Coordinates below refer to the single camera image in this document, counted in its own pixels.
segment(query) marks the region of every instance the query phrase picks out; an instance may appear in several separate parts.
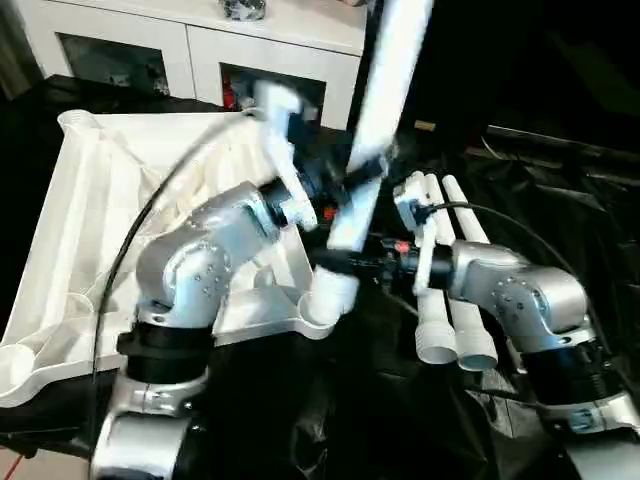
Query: black cable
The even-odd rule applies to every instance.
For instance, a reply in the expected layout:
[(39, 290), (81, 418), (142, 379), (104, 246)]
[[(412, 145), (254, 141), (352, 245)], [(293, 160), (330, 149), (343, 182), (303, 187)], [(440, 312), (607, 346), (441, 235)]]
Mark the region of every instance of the black cable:
[(96, 317), (96, 328), (94, 332), (93, 339), (93, 352), (92, 352), (92, 364), (91, 364), (91, 387), (92, 393), (90, 395), (89, 401), (89, 432), (91, 435), (91, 441), (94, 442), (97, 438), (96, 436), (96, 419), (98, 416), (98, 352), (100, 350), (100, 336), (102, 334), (102, 326), (104, 320), (104, 314), (107, 310), (107, 304), (109, 301), (109, 297), (111, 296), (111, 290), (113, 288), (113, 282), (115, 281), (116, 275), (118, 274), (118, 270), (122, 265), (125, 255), (133, 242), (134, 237), (142, 227), (146, 218), (148, 217), (151, 210), (155, 206), (158, 198), (164, 193), (167, 189), (169, 183), (184, 169), (184, 167), (195, 157), (195, 155), (200, 151), (203, 145), (208, 144), (214, 138), (220, 136), (222, 133), (227, 131), (232, 126), (236, 125), (240, 121), (243, 121), (247, 115), (253, 114), (257, 112), (258, 109), (247, 109), (241, 112), (239, 115), (230, 118), (228, 121), (224, 123), (216, 123), (210, 127), (208, 127), (200, 137), (189, 147), (189, 149), (180, 157), (180, 159), (176, 162), (173, 169), (169, 172), (166, 178), (162, 181), (160, 186), (151, 194), (147, 203), (142, 207), (140, 213), (134, 220), (133, 224), (129, 228), (127, 232), (127, 236), (125, 237), (122, 245), (120, 246), (120, 250), (116, 255), (113, 264), (111, 265), (111, 269), (109, 270), (109, 275), (107, 277), (107, 281), (104, 286), (104, 291), (102, 292), (102, 297), (100, 298), (100, 304), (98, 307), (98, 313)]
[[(580, 277), (576, 274), (571, 264), (560, 254), (560, 252), (558, 252), (553, 246), (551, 246), (549, 242), (547, 242), (544, 238), (542, 238), (536, 232), (531, 230), (525, 224), (519, 222), (515, 218), (510, 217), (509, 215), (499, 212), (498, 210), (494, 210), (491, 207), (485, 207), (484, 205), (477, 205), (475, 203), (469, 203), (469, 202), (445, 202), (445, 203), (440, 203), (438, 205), (421, 206), (419, 207), (419, 210), (416, 213), (419, 213), (419, 216), (424, 215), (424, 217), (422, 219), (418, 218), (417, 220), (421, 223), (421, 221), (425, 221), (431, 214), (433, 214), (434, 212), (437, 212), (438, 210), (451, 210), (454, 208), (468, 208), (469, 210), (476, 210), (479, 212), (490, 213), (500, 218), (501, 220), (504, 220), (510, 223), (511, 225), (515, 225), (520, 230), (527, 233), (529, 236), (531, 236), (536, 241), (538, 241), (538, 243), (540, 243), (542, 246), (544, 246), (554, 256), (556, 261), (562, 266), (562, 268), (565, 271), (573, 275), (577, 280), (580, 279)], [(587, 311), (589, 313), (589, 317), (591, 318), (593, 328), (596, 330), (597, 336), (601, 342), (601, 345), (605, 353), (608, 355), (611, 355), (611, 350), (605, 339), (602, 326), (600, 325), (598, 316), (596, 315), (596, 312), (588, 296), (587, 296)]]

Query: white tube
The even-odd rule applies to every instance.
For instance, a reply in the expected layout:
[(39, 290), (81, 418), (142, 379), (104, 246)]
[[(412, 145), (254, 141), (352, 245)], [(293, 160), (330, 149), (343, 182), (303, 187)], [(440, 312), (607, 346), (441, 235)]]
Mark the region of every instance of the white tube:
[[(348, 170), (382, 154), (393, 141), (432, 7), (433, 0), (387, 1)], [(379, 190), (380, 182), (374, 181), (352, 194), (351, 205), (333, 222), (328, 248), (362, 250)], [(310, 320), (337, 322), (353, 308), (357, 290), (356, 278), (316, 267)]]
[[(420, 172), (422, 204), (429, 203), (427, 183)], [(429, 288), (431, 260), (436, 244), (437, 224), (435, 218), (428, 218), (421, 227), (422, 243), (420, 259), (416, 271), (413, 293), (418, 300), (418, 326), (415, 331), (416, 353), (425, 363), (441, 365), (457, 360), (456, 333), (449, 324), (444, 292)]]
[(441, 365), (458, 358), (456, 334), (449, 324), (444, 294), (429, 289), (418, 297), (416, 353), (425, 363)]
[[(444, 198), (436, 176), (430, 174), (425, 179), (427, 192), (433, 203), (443, 203)], [(434, 214), (434, 217), (438, 229), (438, 241), (445, 245), (452, 245), (456, 237), (449, 215), (446, 211), (440, 210)], [(498, 354), (493, 338), (491, 338), (491, 335), (482, 324), (482, 317), (478, 307), (457, 300), (448, 299), (448, 301), (451, 319), (456, 332), (456, 347), (460, 368), (469, 371), (484, 371), (494, 368), (498, 364)]]
[[(447, 175), (444, 177), (442, 179), (442, 184), (444, 185), (444, 189), (447, 192), (447, 197), (449, 197), (450, 201), (468, 201), (467, 197), (462, 193), (462, 189), (460, 188), (458, 181), (453, 175)], [(484, 230), (478, 221), (478, 217), (473, 213), (473, 210), (468, 208), (456, 208), (455, 211), (458, 222), (460, 222), (460, 228), (462, 228), (462, 233), (464, 233), (464, 237), (467, 240), (470, 242), (490, 243), (487, 234), (484, 233)]]

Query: cabinet door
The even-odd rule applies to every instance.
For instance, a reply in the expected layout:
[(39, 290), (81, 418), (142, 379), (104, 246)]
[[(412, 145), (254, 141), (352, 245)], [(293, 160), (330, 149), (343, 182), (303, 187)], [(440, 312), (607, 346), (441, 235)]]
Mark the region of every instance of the cabinet door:
[(187, 31), (199, 100), (223, 105), (229, 77), (242, 70), (253, 78), (282, 75), (312, 103), (321, 97), (316, 106), (323, 126), (346, 128), (359, 57), (219, 30), (189, 26)]
[(48, 0), (17, 4), (45, 76), (195, 97), (183, 24)]

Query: black table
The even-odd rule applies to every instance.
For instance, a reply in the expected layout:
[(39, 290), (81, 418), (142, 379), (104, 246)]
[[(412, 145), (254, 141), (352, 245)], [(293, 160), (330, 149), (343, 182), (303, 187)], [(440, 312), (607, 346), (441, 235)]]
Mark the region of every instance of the black table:
[[(56, 117), (93, 113), (218, 111), (193, 100), (149, 97), (127, 89), (53, 77), (0, 107), (0, 145), (11, 168), (5, 210), (10, 255), (2, 318), (8, 318), (63, 134)], [(612, 179), (572, 156), (540, 165), (522, 160), (444, 158), (409, 133), (394, 175), (415, 168), (453, 173), (469, 200), (493, 206), (532, 227), (574, 266), (622, 354), (632, 381), (640, 378), (640, 168)], [(20, 199), (20, 208), (11, 205)], [(519, 231), (480, 215), (490, 239), (537, 263), (553, 259)], [(373, 230), (402, 235), (389, 187)], [(320, 243), (322, 233), (305, 236)], [(491, 319), (500, 371), (509, 370), (500, 330)], [(326, 340), (296, 334), (216, 349), (211, 358), (211, 420), (217, 478), (538, 478), (571, 469), (535, 412), (503, 395), (477, 393), (485, 383), (455, 365), (418, 361), (415, 318), (362, 285), (354, 312)], [(106, 399), (113, 372), (100, 375)], [(87, 457), (89, 379), (45, 387), (30, 402), (0, 413), (0, 443), (23, 451), (45, 448)]]

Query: white plastic tray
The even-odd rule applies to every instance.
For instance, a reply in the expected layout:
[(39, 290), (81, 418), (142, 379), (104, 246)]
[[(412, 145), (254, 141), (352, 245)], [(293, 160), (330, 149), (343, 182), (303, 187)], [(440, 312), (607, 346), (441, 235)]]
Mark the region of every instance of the white plastic tray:
[[(94, 311), (127, 230), (171, 165), (226, 115), (60, 115), (64, 142), (0, 342), (0, 407), (22, 404), (50, 382), (90, 373)], [(101, 370), (123, 363), (115, 342), (132, 321), (138, 296), (132, 272), (142, 248), (208, 197), (244, 180), (260, 185), (273, 177), (259, 149), (261, 128), (247, 120), (204, 148), (136, 237), (105, 316)], [(290, 228), (234, 277), (216, 324), (218, 344), (262, 336), (260, 326), (274, 316), (282, 320), (279, 331), (296, 330), (287, 325), (299, 321), (296, 303), (310, 281), (298, 231)]]

